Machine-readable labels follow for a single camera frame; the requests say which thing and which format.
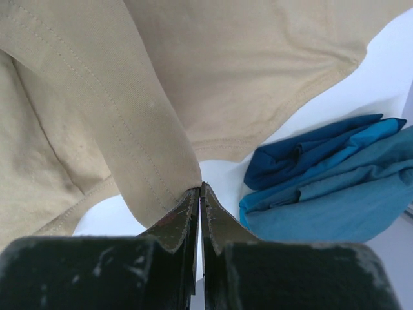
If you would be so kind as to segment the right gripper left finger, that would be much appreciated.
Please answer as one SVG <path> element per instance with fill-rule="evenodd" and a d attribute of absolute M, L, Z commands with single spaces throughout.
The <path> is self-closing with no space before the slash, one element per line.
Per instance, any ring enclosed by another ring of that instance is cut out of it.
<path fill-rule="evenodd" d="M 189 309 L 199 189 L 133 237 L 25 237 L 1 253 L 2 309 Z"/>

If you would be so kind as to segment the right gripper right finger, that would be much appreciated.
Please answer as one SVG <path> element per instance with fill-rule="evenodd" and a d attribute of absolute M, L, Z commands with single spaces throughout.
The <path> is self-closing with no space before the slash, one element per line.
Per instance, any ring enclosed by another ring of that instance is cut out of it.
<path fill-rule="evenodd" d="M 360 243 L 266 242 L 200 189 L 206 309 L 399 309 L 381 260 Z"/>

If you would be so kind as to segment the beige t shirt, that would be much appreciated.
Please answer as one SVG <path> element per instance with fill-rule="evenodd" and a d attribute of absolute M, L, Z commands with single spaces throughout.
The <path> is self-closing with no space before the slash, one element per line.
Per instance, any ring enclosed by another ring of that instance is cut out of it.
<path fill-rule="evenodd" d="M 348 77 L 411 1 L 2 1 L 1 245 L 150 227 Z"/>

